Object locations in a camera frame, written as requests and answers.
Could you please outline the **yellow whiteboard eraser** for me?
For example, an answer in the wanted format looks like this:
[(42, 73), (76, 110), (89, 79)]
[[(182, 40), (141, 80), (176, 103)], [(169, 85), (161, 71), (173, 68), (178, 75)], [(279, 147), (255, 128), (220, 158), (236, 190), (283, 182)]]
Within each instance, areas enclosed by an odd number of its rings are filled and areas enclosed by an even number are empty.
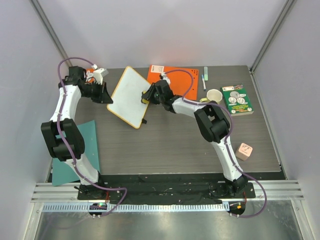
[(141, 102), (142, 102), (143, 104), (149, 104), (149, 103), (150, 103), (148, 100), (146, 100), (146, 99), (144, 99), (144, 98), (141, 99)]

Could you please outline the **whiteboard with yellow frame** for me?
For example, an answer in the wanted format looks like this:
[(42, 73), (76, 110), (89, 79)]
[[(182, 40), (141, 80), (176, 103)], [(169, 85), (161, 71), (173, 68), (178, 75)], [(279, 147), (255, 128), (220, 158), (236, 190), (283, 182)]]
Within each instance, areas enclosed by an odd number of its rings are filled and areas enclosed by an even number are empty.
[(139, 129), (148, 108), (147, 103), (142, 103), (142, 93), (150, 86), (136, 70), (127, 66), (111, 95), (113, 103), (106, 106), (107, 110)]

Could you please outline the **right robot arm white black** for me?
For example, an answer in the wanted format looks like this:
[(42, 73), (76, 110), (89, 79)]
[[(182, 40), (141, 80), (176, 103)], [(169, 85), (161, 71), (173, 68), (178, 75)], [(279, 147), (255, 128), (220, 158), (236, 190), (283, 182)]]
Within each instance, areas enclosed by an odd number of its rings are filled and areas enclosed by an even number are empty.
[(232, 149), (230, 122), (215, 101), (201, 103), (188, 100), (175, 95), (166, 80), (159, 80), (142, 92), (141, 102), (162, 105), (168, 112), (194, 118), (201, 136), (216, 151), (223, 170), (226, 193), (233, 198), (243, 193), (248, 178)]

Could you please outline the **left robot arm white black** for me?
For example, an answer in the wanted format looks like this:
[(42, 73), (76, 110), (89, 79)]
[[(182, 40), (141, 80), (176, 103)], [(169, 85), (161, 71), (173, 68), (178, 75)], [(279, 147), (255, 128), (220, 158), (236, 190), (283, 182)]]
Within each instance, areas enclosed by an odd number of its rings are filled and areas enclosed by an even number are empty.
[(107, 73), (105, 68), (96, 65), (89, 69), (69, 67), (68, 75), (58, 84), (59, 99), (54, 114), (40, 127), (51, 157), (68, 165), (79, 177), (79, 195), (97, 200), (106, 196), (107, 188), (99, 170), (85, 155), (85, 141), (75, 123), (75, 115), (81, 98), (89, 98), (98, 104), (113, 103), (104, 82)]

